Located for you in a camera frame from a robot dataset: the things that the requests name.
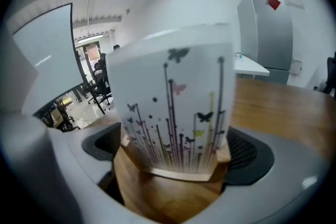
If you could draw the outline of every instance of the floor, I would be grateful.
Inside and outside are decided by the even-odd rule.
[[[92,98],[92,95],[88,93],[87,96],[88,99],[82,97],[82,102],[77,103],[74,101],[67,106],[67,113],[75,120],[73,126],[78,126],[81,129],[87,127],[103,116],[103,113],[100,111],[99,107],[93,103],[93,100],[90,101],[90,104],[88,103]],[[105,111],[109,111],[109,108],[111,108],[110,111],[115,110],[115,108],[113,108],[113,97],[109,98],[109,102],[110,105],[107,104],[106,100],[100,103],[101,108]]]

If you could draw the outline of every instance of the white desk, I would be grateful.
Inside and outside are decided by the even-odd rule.
[[[269,71],[266,68],[244,55],[240,59],[235,59],[235,71],[237,74],[269,76]]]

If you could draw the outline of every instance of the gray refrigerator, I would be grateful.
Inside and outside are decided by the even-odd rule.
[[[242,0],[238,7],[243,55],[269,70],[255,79],[287,84],[293,52],[293,27],[285,0],[274,10],[268,0]]]

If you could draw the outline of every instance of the chair backrest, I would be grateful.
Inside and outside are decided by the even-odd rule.
[[[336,60],[329,57],[327,59],[328,79],[327,85],[336,88]]]

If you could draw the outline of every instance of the wooden table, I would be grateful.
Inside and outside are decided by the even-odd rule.
[[[111,112],[101,123],[116,122]],[[331,161],[336,143],[336,102],[302,88],[238,79],[231,126],[299,141]],[[161,223],[181,223],[216,200],[222,183],[188,183],[140,172],[120,149],[114,159],[125,206]]]

